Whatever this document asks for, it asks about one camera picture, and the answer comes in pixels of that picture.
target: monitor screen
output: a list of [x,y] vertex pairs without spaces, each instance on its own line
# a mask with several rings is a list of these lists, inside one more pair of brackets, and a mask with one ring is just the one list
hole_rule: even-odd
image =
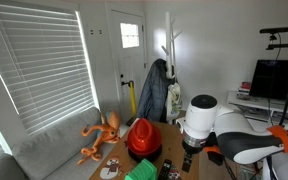
[[288,60],[258,60],[250,90],[251,96],[286,100]]

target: door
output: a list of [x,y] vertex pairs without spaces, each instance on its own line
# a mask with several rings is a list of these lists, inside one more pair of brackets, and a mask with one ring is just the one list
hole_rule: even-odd
[[120,114],[125,123],[132,118],[130,88],[134,81],[136,107],[146,78],[144,71],[143,19],[141,16],[112,10],[113,48],[116,54],[117,84],[120,100]]

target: couch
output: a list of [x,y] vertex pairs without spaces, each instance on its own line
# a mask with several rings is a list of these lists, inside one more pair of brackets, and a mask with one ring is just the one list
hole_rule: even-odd
[[[95,132],[88,137],[81,136],[82,127],[100,123],[100,112],[93,107],[14,146],[12,156],[0,156],[0,180],[88,179],[114,147],[103,143],[99,150],[103,155],[101,161],[89,159],[83,165],[76,164],[82,158],[80,150],[91,147],[96,138]],[[121,125],[121,136],[127,129]]]

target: wooden table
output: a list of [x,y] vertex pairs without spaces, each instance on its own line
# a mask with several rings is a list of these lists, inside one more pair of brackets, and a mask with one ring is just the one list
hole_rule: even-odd
[[[162,153],[161,155],[153,162],[157,168],[157,175],[159,174],[164,159],[172,160],[172,164],[175,165],[180,172],[181,178],[183,180],[197,180],[199,176],[199,157],[196,154],[192,162],[189,173],[182,171],[182,164],[184,159],[184,149],[182,147],[182,135],[176,125],[170,125],[165,123],[153,122],[153,124],[159,128],[162,134]],[[103,167],[105,167],[106,162],[110,157],[117,155],[120,158],[120,164],[122,165],[120,170],[122,174],[116,176],[114,179],[124,180],[126,173],[132,170],[138,163],[133,160],[128,155],[128,149],[125,146],[124,141],[127,140],[128,132],[124,134],[120,142],[112,149],[112,151],[106,156],[104,161],[99,165],[93,175],[89,178],[90,180],[101,179],[100,172]]]

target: green object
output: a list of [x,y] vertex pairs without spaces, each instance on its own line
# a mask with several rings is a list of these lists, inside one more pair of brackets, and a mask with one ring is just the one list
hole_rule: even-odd
[[156,180],[156,167],[143,159],[126,177],[125,180]]

